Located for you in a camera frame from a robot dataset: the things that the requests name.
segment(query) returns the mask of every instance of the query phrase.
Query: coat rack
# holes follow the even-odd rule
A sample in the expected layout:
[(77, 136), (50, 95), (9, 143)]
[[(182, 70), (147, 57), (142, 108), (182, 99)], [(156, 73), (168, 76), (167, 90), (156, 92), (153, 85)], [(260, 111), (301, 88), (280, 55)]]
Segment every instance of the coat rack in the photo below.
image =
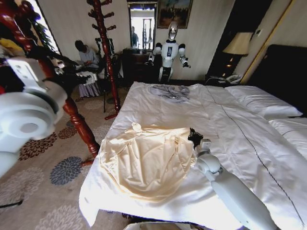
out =
[(105, 53), (106, 56), (106, 66), (107, 66), (107, 71), (110, 75), (110, 81), (111, 81), (111, 91), (112, 91), (112, 95), (113, 95), (113, 100), (114, 100), (114, 108), (116, 113), (114, 115), (110, 115), (105, 117), (105, 120), (114, 118), (117, 116), (117, 114), (119, 113), (120, 110), (120, 101), (119, 101), (119, 97), (118, 97), (118, 91), (117, 91), (117, 87), (114, 81), (114, 73), (113, 73), (113, 66), (112, 66), (112, 61), (111, 61), (111, 51), (110, 51), (110, 42), (109, 39), (107, 37), (107, 30), (113, 30), (116, 29), (116, 26), (110, 26), (108, 28), (105, 27), (105, 18), (108, 17), (112, 17), (114, 16), (114, 13), (108, 13), (106, 15), (102, 14), (101, 11), (101, 6), (104, 5), (108, 5), (110, 3), (112, 3), (112, 0), (105, 0), (103, 2), (100, 2), (99, 0), (87, 0), (86, 1), (87, 4), (93, 6), (93, 10), (91, 10), (91, 12), (88, 13), (88, 15), (92, 18), (96, 19), (97, 25), (92, 24), (92, 27), (96, 30), (98, 30), (99, 35), (101, 37), (101, 43), (102, 43), (102, 49)]
[[(37, 14), (33, 6), (23, 0), (18, 6), (14, 0), (0, 0), (0, 22), (4, 24), (13, 33), (16, 41), (24, 47), (28, 58), (37, 59), (47, 78), (55, 76), (54, 67), (50, 59), (39, 52), (35, 52), (37, 44), (35, 35), (31, 31), (29, 18), (36, 18)], [(63, 109), (71, 117), (71, 122), (77, 129), (82, 140), (87, 144), (93, 157), (96, 157), (99, 151), (99, 144), (84, 117), (78, 113), (78, 108), (72, 98), (67, 98)]]

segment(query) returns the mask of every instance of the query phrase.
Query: headboard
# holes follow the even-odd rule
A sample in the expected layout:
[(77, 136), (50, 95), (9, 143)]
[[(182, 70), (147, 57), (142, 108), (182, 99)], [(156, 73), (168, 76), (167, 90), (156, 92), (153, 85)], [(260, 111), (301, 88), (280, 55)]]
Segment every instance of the headboard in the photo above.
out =
[(307, 47), (270, 45), (248, 81), (307, 115)]

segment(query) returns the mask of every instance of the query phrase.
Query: telephone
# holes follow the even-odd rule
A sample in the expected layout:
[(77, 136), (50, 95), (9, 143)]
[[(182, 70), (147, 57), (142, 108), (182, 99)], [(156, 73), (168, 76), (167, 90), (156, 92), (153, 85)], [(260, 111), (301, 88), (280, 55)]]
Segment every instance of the telephone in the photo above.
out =
[(230, 84), (237, 84), (241, 81), (243, 75), (231, 75), (230, 77), (226, 78), (226, 80), (230, 83)]

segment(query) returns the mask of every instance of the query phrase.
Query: patterned carpet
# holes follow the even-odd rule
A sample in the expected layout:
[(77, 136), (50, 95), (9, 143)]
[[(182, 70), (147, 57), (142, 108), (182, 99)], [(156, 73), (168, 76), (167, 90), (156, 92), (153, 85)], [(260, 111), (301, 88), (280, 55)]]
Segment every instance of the patterned carpet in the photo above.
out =
[[(126, 95), (127, 90), (119, 90), (121, 103)], [(104, 117), (114, 113), (114, 106), (106, 104), (103, 113), (103, 96), (80, 99), (74, 92), (72, 97), (100, 143), (114, 121)], [(78, 205), (79, 191), (89, 170), (89, 166), (81, 168), (80, 162), (88, 157), (87, 146), (66, 114), (50, 137), (28, 141), (19, 161), (0, 178), (0, 205), (24, 199), (20, 206), (0, 209), (1, 229), (90, 229)], [(121, 213), (100, 210), (91, 229), (123, 230), (128, 221)]]

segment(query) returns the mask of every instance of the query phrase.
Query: mirror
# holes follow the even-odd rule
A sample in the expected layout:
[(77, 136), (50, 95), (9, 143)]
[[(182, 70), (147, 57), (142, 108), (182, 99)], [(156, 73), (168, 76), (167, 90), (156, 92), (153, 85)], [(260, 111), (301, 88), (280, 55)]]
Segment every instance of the mirror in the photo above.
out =
[(156, 2), (128, 4), (130, 45), (133, 49), (153, 49), (155, 39), (156, 7)]

